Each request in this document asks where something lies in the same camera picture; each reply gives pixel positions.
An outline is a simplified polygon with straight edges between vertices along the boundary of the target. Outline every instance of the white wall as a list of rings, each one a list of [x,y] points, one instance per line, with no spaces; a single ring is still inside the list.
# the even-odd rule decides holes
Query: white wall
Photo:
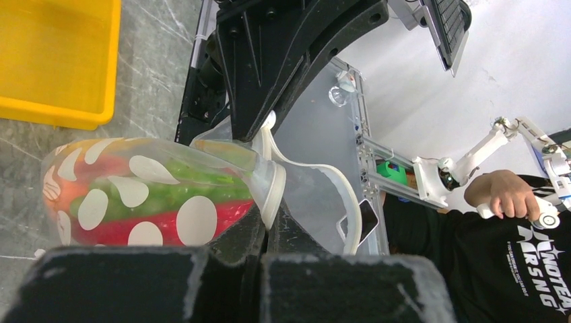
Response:
[[[398,19],[339,55],[366,78],[379,143],[410,157],[457,159],[497,116],[528,116],[547,133],[571,127],[571,1],[467,2],[473,22],[455,78],[442,70],[428,29],[409,32]],[[481,167],[498,168],[539,173],[522,139]],[[462,194],[449,201],[466,210]]]

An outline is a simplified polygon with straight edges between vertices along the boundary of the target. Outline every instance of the green peppers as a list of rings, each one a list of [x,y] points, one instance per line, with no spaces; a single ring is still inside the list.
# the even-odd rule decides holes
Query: green peppers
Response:
[[[234,181],[231,175],[222,171],[219,174],[205,174],[193,172],[183,163],[176,164],[176,167],[172,164],[170,166],[169,171],[181,183],[169,185],[137,179],[147,185],[149,196],[142,204],[133,208],[123,204],[119,190],[110,180],[99,178],[93,181],[89,189],[102,190],[108,197],[108,206],[103,221],[148,217],[158,213],[177,211],[193,196],[205,196],[214,204],[252,199],[244,182],[241,180]],[[72,216],[77,217],[79,206],[84,199],[85,197],[82,196],[71,202],[70,213]]]
[[[203,184],[213,185],[239,185],[246,184],[239,178],[232,176],[224,170],[216,168],[208,168],[206,166],[191,166],[177,159],[170,159],[166,163],[166,169],[180,181],[192,181]]]

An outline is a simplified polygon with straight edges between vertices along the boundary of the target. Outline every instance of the clear plastic bag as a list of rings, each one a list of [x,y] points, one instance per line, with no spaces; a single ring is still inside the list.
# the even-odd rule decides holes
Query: clear plastic bag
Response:
[[[42,185],[61,243],[204,245],[254,202],[273,220],[283,168],[239,145],[203,146],[221,157],[159,139],[94,139],[54,150],[42,164]]]

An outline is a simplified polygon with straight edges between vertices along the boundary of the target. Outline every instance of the metal bracket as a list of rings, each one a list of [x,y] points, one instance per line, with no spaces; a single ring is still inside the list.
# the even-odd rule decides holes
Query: metal bracket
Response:
[[[360,155],[368,159],[369,162],[372,161],[372,163],[374,163],[374,161],[378,159],[390,159],[397,165],[415,172],[416,176],[414,164],[410,159],[395,153],[391,148],[383,147],[382,145],[375,143],[369,137],[358,135],[356,141],[357,144],[360,145]],[[417,189],[408,187],[377,174],[375,167],[369,166],[367,168],[362,168],[361,183],[363,186],[363,192],[365,194],[378,195],[380,191],[385,191],[389,194],[402,197],[409,201],[413,201],[417,204],[425,205],[433,209],[440,209],[445,207],[445,205],[438,203],[437,201],[429,201],[427,199],[421,198],[421,194]]]
[[[250,141],[272,110],[276,129],[338,52],[388,19],[387,0],[241,0],[221,5],[217,37],[233,137]]]
[[[403,25],[408,30],[416,28],[416,26],[426,27],[426,20],[423,23],[424,12],[419,6],[415,9],[411,8],[408,2],[404,0],[388,0],[389,7],[395,12]]]

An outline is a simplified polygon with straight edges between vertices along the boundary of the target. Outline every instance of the yellow plastic crate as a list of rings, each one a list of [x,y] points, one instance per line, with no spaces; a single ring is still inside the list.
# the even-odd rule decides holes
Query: yellow plastic crate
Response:
[[[120,19],[121,0],[0,0],[0,118],[109,122]]]

